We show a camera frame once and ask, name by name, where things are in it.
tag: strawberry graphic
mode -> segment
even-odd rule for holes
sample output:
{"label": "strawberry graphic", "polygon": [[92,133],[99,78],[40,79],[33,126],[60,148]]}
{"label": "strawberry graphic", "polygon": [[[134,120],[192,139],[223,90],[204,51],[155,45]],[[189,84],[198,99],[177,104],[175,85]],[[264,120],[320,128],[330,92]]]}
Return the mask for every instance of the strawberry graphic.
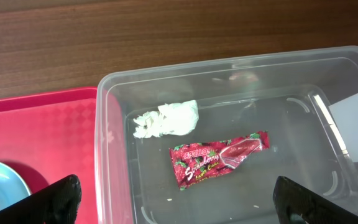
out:
{"label": "strawberry graphic", "polygon": [[224,140],[224,141],[216,141],[216,142],[213,142],[213,148],[214,149],[221,149],[225,146],[227,146],[227,143],[228,142],[231,142],[231,140]]}
{"label": "strawberry graphic", "polygon": [[171,150],[171,154],[173,154],[175,158],[180,159],[183,157],[184,150]]}
{"label": "strawberry graphic", "polygon": [[208,156],[209,157],[213,157],[216,155],[216,152],[214,150],[211,150],[209,153],[208,153]]}
{"label": "strawberry graphic", "polygon": [[189,166],[191,167],[191,168],[193,168],[195,165],[197,165],[198,163],[197,163],[197,160],[196,159],[190,159],[190,161],[189,161]]}
{"label": "strawberry graphic", "polygon": [[259,137],[260,137],[260,134],[258,134],[258,133],[253,133],[253,134],[249,135],[249,138],[252,138],[252,139],[258,139]]}
{"label": "strawberry graphic", "polygon": [[201,171],[198,169],[194,172],[193,178],[190,180],[190,183],[194,182],[196,180],[196,177],[199,177],[201,175]]}
{"label": "strawberry graphic", "polygon": [[183,144],[183,145],[180,145],[180,146],[175,146],[175,147],[173,148],[173,150],[174,150],[174,151],[180,150],[183,146],[184,146],[184,144]]}
{"label": "strawberry graphic", "polygon": [[173,166],[173,171],[175,172],[175,177],[177,178],[178,183],[182,182],[182,180],[186,177],[185,171],[185,163],[182,161],[176,161]]}

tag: light blue plate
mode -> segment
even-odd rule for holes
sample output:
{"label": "light blue plate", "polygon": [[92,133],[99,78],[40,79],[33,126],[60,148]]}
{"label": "light blue plate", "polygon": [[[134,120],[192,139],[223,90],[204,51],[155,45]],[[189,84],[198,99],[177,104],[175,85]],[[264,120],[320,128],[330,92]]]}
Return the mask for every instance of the light blue plate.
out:
{"label": "light blue plate", "polygon": [[0,162],[0,210],[22,200],[31,194],[17,172]]}

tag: container bottom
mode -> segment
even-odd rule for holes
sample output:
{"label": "container bottom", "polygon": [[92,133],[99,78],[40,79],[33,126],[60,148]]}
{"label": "container bottom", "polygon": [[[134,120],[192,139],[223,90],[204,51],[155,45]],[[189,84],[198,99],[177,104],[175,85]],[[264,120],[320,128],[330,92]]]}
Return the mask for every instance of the container bottom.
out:
{"label": "container bottom", "polygon": [[[342,155],[334,152],[315,110],[315,94],[325,99],[319,89],[299,86],[198,100],[200,120],[186,136],[135,139],[132,119],[156,108],[132,112],[126,144],[135,223],[148,223],[142,207],[159,224],[278,223],[272,193],[279,175],[336,203],[358,205],[339,165]],[[179,190],[169,147],[259,130],[269,132],[270,149],[251,154],[231,174]]]}

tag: candy wrapper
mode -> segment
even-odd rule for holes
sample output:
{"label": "candy wrapper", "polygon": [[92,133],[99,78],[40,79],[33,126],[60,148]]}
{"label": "candy wrapper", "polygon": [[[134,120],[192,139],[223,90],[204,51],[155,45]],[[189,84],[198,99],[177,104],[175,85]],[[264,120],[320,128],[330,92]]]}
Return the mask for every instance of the candy wrapper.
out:
{"label": "candy wrapper", "polygon": [[180,190],[203,180],[232,172],[249,154],[269,148],[266,131],[246,137],[170,148],[173,171]]}

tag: black object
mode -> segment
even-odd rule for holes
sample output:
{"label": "black object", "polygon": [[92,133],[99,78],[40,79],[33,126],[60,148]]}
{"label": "black object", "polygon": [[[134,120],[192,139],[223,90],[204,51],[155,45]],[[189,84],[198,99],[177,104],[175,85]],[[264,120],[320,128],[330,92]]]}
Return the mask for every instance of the black object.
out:
{"label": "black object", "polygon": [[358,216],[287,177],[278,177],[273,201],[280,224],[358,224]]}
{"label": "black object", "polygon": [[74,224],[81,185],[69,175],[0,211],[0,224]]}

